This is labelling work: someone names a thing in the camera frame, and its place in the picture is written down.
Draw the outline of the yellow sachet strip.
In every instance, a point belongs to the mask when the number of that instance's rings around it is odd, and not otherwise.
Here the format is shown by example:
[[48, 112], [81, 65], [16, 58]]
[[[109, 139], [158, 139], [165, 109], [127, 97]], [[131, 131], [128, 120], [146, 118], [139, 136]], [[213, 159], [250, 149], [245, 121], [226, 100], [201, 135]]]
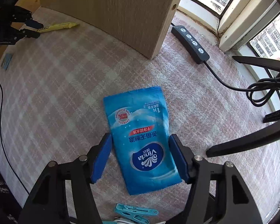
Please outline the yellow sachet strip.
[[50, 25], [48, 27], [38, 29], [37, 32], [38, 33], [45, 33], [45, 32], [51, 32], [51, 31], [56, 31], [56, 30], [62, 30], [62, 29], [70, 29], [70, 28], [73, 28], [73, 27], [76, 27], [76, 26], [78, 26], [78, 23], [67, 22], [67, 23]]

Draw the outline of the teal plastic clothespin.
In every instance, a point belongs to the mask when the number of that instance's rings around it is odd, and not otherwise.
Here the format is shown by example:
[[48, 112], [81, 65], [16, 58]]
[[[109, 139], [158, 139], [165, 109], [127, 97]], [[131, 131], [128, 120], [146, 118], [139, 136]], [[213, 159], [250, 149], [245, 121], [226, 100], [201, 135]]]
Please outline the teal plastic clothespin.
[[144, 216], [158, 216], [159, 211], [157, 209], [136, 207], [118, 203], [114, 209], [115, 213], [134, 221], [136, 223], [149, 224], [150, 221]]

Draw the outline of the blue Vinda wet wipe packet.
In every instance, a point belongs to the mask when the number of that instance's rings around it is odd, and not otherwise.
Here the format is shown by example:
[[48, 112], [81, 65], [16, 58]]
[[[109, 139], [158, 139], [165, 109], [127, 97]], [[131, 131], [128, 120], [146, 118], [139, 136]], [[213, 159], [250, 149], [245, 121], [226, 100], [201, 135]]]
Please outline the blue Vinda wet wipe packet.
[[159, 86], [103, 99], [114, 150], [130, 195], [181, 182], [169, 150], [169, 120]]

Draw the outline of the small blue packet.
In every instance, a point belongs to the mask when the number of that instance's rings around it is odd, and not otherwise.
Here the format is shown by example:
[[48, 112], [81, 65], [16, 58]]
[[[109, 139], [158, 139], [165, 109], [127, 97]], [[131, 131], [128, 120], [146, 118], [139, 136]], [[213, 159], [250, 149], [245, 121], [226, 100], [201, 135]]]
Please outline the small blue packet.
[[9, 67], [9, 64], [11, 62], [11, 59], [13, 57], [13, 54], [11, 53], [7, 53], [5, 54], [4, 58], [3, 58], [3, 61], [1, 63], [1, 67], [4, 69], [4, 70], [7, 70], [7, 68]]

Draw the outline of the black tripod stand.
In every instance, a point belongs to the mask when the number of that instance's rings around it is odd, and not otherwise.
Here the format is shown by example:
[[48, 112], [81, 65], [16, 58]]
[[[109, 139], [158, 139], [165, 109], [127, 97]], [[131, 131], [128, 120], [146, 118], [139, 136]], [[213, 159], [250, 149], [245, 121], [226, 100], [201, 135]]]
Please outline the black tripod stand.
[[[230, 103], [225, 106], [226, 115], [220, 123], [223, 139], [219, 144], [206, 150], [208, 158], [244, 152], [280, 140], [280, 118], [264, 122], [263, 119], [266, 117], [264, 107], [253, 105], [246, 97], [246, 91], [232, 90], [230, 86], [224, 87], [225, 82], [220, 79], [222, 74], [215, 68], [213, 62], [205, 62], [204, 65], [218, 79], [218, 87], [223, 90]], [[232, 73], [233, 68], [236, 69], [236, 75], [228, 81], [248, 89], [254, 78], [247, 66], [280, 73], [280, 60], [232, 55], [225, 69], [228, 73]]]

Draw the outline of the light wooden board box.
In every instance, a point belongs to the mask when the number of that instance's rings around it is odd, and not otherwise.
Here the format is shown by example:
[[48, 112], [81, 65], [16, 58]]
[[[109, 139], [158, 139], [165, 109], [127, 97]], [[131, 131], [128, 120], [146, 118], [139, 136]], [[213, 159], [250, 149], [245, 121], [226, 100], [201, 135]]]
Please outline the light wooden board box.
[[147, 57], [160, 51], [180, 0], [40, 0], [87, 22]]

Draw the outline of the black inline switch controller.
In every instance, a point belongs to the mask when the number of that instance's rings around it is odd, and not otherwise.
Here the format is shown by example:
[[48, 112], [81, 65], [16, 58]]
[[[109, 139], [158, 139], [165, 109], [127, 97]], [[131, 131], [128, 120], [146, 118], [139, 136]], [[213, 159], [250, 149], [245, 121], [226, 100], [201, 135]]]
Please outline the black inline switch controller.
[[181, 42], [197, 64], [202, 64], [210, 59], [206, 50], [184, 26], [173, 26], [171, 33]]

